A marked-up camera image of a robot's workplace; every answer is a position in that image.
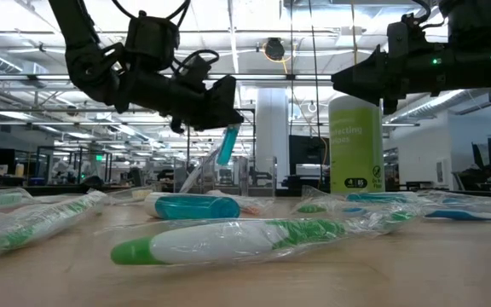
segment wooden table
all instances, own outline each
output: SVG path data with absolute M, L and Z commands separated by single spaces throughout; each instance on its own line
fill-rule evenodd
M 491 306 L 491 223 L 423 221 L 224 268 L 118 267 L 85 257 L 93 229 L 147 220 L 141 208 L 108 207 L 0 257 L 0 306 Z

